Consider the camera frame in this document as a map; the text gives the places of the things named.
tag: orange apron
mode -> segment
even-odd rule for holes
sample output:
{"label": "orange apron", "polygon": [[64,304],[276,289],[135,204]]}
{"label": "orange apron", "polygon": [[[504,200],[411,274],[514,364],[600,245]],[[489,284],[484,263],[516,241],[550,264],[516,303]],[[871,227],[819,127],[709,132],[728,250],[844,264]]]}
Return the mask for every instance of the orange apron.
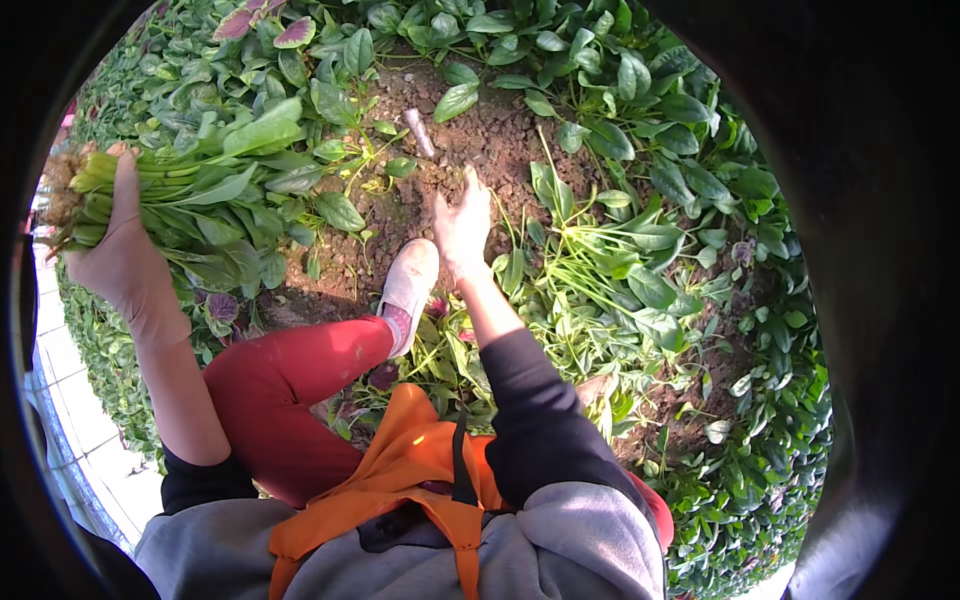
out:
{"label": "orange apron", "polygon": [[[503,499],[485,456],[493,436],[464,436],[466,422],[461,421],[439,421],[423,390],[409,383],[396,386],[370,449],[353,475],[274,527],[270,552],[276,555],[276,565],[270,599],[283,597],[300,560],[321,544],[404,502],[417,502],[453,546],[467,600],[477,600],[483,514],[500,510]],[[454,455],[457,438],[463,440],[462,457]],[[462,476],[455,478],[455,472]],[[419,487],[424,481],[454,484],[454,494],[425,490]]]}

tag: white tile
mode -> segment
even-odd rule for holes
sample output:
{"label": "white tile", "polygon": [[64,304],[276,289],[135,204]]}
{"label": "white tile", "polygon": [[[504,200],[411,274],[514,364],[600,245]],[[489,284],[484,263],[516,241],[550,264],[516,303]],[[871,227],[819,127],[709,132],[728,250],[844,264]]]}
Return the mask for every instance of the white tile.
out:
{"label": "white tile", "polygon": [[86,459],[139,531],[143,531],[147,521],[163,512],[160,500],[163,477],[156,472],[156,464],[144,464],[139,454],[125,449],[119,440],[111,440],[93,450]]}
{"label": "white tile", "polygon": [[86,371],[70,375],[50,387],[59,390],[83,452],[93,450],[110,438],[119,439],[120,431],[90,388]]}
{"label": "white tile", "polygon": [[57,257],[54,256],[47,261],[47,254],[50,253],[50,249],[44,246],[43,244],[34,244],[34,264],[36,269],[53,269],[57,265]]}
{"label": "white tile", "polygon": [[41,294],[40,307],[36,312],[36,335],[43,335],[64,325],[63,302],[60,301],[60,292]]}
{"label": "white tile", "polygon": [[84,450],[81,447],[80,438],[77,436],[77,432],[73,427],[73,422],[70,420],[70,411],[66,409],[66,404],[63,403],[60,388],[54,384],[50,387],[49,392],[50,398],[54,402],[54,410],[57,411],[57,419],[60,420],[60,429],[63,430],[63,436],[66,438],[67,443],[70,444],[70,450],[73,452],[74,458],[81,456]]}
{"label": "white tile", "polygon": [[124,510],[125,507],[120,505],[120,502],[118,502],[117,498],[113,495],[107,482],[100,477],[100,473],[86,458],[78,460],[77,464],[80,465],[80,469],[84,472],[87,483],[90,484],[93,493],[97,495],[97,499],[99,499],[100,503],[104,506],[104,510],[107,511],[110,518],[116,522],[117,527],[119,527],[123,535],[126,536],[127,541],[132,545],[136,545],[143,536],[143,529],[133,524],[132,519],[130,519]]}
{"label": "white tile", "polygon": [[40,265],[36,265],[36,290],[40,294],[57,290],[57,273],[53,266],[44,269]]}
{"label": "white tile", "polygon": [[66,327],[38,336],[36,344],[40,348],[41,360],[46,354],[43,370],[47,374],[47,381],[58,381],[84,369],[80,353]]}

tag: black sleeve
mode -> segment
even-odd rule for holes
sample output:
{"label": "black sleeve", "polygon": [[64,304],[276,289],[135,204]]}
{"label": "black sleeve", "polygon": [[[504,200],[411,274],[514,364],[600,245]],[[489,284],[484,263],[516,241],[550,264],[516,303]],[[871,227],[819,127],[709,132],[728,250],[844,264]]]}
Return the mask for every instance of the black sleeve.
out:
{"label": "black sleeve", "polygon": [[573,386],[560,379],[527,329],[508,333],[480,352],[498,412],[487,462],[503,499],[522,507],[552,483],[609,486],[653,514],[607,442],[586,417]]}
{"label": "black sleeve", "polygon": [[223,463],[210,467],[186,463],[166,445],[163,455],[167,476],[160,484],[160,499],[165,515],[175,515],[183,509],[207,502],[258,496],[250,474],[232,454]]}

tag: gray hoodie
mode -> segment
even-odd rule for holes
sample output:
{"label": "gray hoodie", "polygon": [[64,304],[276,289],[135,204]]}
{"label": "gray hoodie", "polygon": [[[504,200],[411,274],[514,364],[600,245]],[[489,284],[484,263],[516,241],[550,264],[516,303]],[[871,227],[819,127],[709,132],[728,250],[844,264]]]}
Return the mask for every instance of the gray hoodie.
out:
{"label": "gray hoodie", "polygon": [[[266,598],[276,562],[271,529],[295,513],[279,500],[247,498],[156,516],[134,557],[164,599]],[[484,600],[664,597],[654,531],[614,488],[555,483],[522,511],[488,517],[478,550]],[[421,528],[432,529],[422,539],[440,534],[429,522]],[[451,548],[408,536],[371,552],[359,529],[308,555],[284,599],[464,597]]]}

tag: person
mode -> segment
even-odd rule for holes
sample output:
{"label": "person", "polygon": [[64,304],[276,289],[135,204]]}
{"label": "person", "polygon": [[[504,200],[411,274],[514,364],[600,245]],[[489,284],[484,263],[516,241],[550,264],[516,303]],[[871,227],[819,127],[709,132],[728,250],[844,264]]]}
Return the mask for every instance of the person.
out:
{"label": "person", "polygon": [[[375,316],[240,342],[201,372],[140,224],[135,161],[118,159],[103,241],[66,260],[129,324],[150,391],[168,474],[134,558],[160,597],[664,597],[669,511],[617,463],[493,281],[490,193],[471,166],[459,205],[434,198],[439,251],[403,247]],[[407,352],[441,256],[496,436],[438,421],[420,388],[399,384],[363,454],[308,407]]]}

